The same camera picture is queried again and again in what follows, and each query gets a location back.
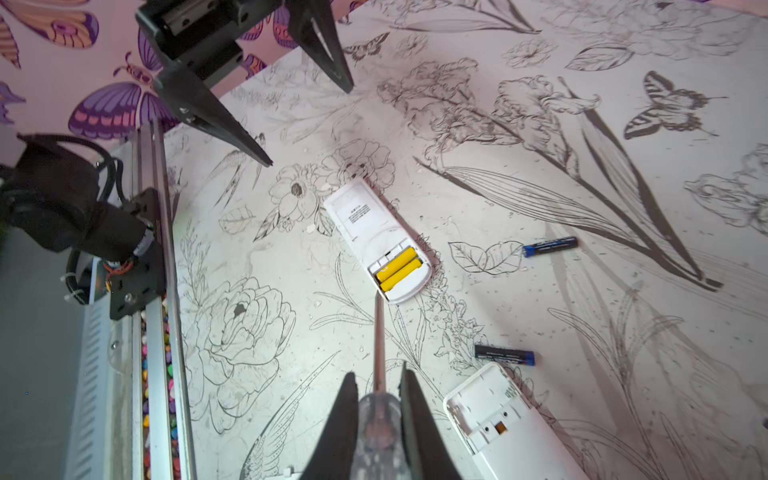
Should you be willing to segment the black AAA battery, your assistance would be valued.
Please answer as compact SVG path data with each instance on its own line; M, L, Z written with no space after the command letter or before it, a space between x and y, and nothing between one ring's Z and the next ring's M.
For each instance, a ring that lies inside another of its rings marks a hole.
M518 365L536 365L536 356L532 351L493 347L483 344L474 345L476 359L508 362Z
M578 246L579 240L574 236L547 240L535 244L525 245L523 247L523 257L531 258L534 256L574 249Z

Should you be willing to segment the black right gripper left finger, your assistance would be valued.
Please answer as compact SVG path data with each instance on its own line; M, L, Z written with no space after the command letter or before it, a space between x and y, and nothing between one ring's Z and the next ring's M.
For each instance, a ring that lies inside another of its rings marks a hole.
M341 383L329 417L300 479L348 480L357 442L358 387L353 372Z

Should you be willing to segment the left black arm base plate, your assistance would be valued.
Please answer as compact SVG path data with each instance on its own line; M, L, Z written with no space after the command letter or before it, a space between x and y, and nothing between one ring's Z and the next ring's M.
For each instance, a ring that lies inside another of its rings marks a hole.
M153 187L144 190L133 199L128 212L146 229L125 261L119 265L102 263L110 297L109 316L113 321L142 311L167 292L158 191Z

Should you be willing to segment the white remote control with display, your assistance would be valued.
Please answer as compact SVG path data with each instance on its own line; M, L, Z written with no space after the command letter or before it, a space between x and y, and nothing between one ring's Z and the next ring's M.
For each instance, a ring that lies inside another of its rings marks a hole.
M402 304L427 285L433 273L432 262L365 179L350 180L331 194L323 206L367 277L388 303ZM391 291L383 292L376 273L409 247L416 250L422 266Z

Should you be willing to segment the small metal screwdriver tool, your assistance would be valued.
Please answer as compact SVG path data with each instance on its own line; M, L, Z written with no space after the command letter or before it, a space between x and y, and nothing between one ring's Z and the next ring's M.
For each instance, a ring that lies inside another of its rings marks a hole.
M375 297L372 392L358 403L359 422L351 479L411 479L403 441L401 406L387 391L384 298Z

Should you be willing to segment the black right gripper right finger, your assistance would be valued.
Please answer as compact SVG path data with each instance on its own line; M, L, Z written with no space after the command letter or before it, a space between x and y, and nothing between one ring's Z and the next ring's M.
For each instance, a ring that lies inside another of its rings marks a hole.
M411 478L460 480L415 373L403 367L399 384L403 443Z

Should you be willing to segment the white remote control green sticker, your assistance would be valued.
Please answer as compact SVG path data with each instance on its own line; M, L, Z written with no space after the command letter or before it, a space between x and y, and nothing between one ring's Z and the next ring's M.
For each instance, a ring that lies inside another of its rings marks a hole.
M443 400L484 479L585 479L564 443L502 365L484 365Z

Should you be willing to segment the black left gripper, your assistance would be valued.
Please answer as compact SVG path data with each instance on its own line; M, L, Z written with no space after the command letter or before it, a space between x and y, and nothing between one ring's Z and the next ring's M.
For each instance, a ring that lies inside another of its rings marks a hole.
M293 41L342 91L354 88L329 1L148 1L135 18L159 57L155 91L172 113L265 167L272 159L205 85L238 67L248 78L266 67L242 41L257 40L268 24L283 33L288 25Z

